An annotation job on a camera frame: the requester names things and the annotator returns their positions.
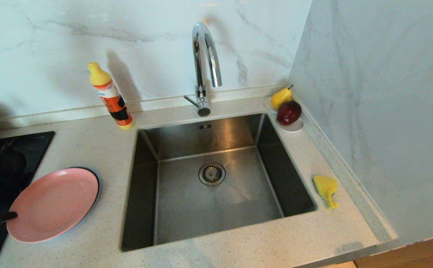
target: dish soap bottle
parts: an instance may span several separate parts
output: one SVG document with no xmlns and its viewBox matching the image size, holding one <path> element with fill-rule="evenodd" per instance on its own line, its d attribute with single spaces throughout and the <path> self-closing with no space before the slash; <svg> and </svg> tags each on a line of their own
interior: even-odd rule
<svg viewBox="0 0 433 268">
<path fill-rule="evenodd" d="M 96 89 L 99 97 L 108 108 L 112 118 L 121 129 L 130 129 L 134 126 L 134 121 L 130 115 L 124 99 L 120 95 L 116 85 L 112 81 L 111 75 L 103 71 L 98 63 L 91 62 L 87 65 L 91 75 L 89 81 Z"/>
</svg>

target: stainless steel sink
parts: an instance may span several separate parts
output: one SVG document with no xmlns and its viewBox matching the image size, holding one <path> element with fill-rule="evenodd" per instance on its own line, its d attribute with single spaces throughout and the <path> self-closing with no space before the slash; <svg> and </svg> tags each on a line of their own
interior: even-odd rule
<svg viewBox="0 0 433 268">
<path fill-rule="evenodd" d="M 314 211 L 266 114 L 138 132 L 122 250 Z"/>
</svg>

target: small plate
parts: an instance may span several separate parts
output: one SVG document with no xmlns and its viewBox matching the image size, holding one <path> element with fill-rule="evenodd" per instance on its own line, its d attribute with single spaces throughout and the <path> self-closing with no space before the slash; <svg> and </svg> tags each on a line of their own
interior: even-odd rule
<svg viewBox="0 0 433 268">
<path fill-rule="evenodd" d="M 264 107 L 266 108 L 266 110 L 268 110 L 269 112 L 273 113 L 273 114 L 278 114 L 278 111 L 276 109 L 273 108 L 273 105 L 271 104 L 271 97 L 267 98 L 264 101 Z"/>
<path fill-rule="evenodd" d="M 289 125 L 281 125 L 278 121 L 276 121 L 276 124 L 282 131 L 286 133 L 296 133 L 304 127 L 304 121 L 301 117 L 299 117 L 296 122 Z"/>
<path fill-rule="evenodd" d="M 96 175 L 84 168 L 49 173 L 28 186 L 10 211 L 18 217 L 7 221 L 7 230 L 23 243 L 58 237 L 75 227 L 94 205 L 99 193 Z"/>
</svg>

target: marble backsplash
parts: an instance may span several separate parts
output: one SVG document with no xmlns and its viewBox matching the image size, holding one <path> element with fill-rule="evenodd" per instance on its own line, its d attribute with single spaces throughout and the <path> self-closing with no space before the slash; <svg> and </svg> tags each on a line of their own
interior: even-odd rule
<svg viewBox="0 0 433 268">
<path fill-rule="evenodd" d="M 289 81 L 400 245 L 433 236 L 433 1 L 313 1 Z"/>
<path fill-rule="evenodd" d="M 0 0 L 0 117 L 100 105 L 87 63 L 127 101 L 191 95 L 195 22 L 206 19 L 223 86 L 286 82 L 310 0 Z"/>
</svg>

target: countertop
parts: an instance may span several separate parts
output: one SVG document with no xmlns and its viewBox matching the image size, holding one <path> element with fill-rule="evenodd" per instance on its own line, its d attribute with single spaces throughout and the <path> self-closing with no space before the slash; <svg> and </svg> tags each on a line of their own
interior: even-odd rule
<svg viewBox="0 0 433 268">
<path fill-rule="evenodd" d="M 342 184 L 334 194 L 340 207 L 326 209 L 312 176 L 337 177 L 307 131 L 288 134 L 278 129 L 317 210 L 136 251 L 120 250 L 137 130 L 266 112 L 263 100 L 212 103 L 212 113 L 205 119 L 198 117 L 193 105 L 137 112 L 133 114 L 135 127 L 127 131 L 119 129 L 110 116 L 0 131 L 0 138 L 56 132 L 33 180 L 57 169 L 84 166 L 96 172 L 102 185 L 91 212 L 63 236 L 37 244 L 22 244 L 8 236 L 0 253 L 0 268 L 283 268 L 378 244 Z"/>
</svg>

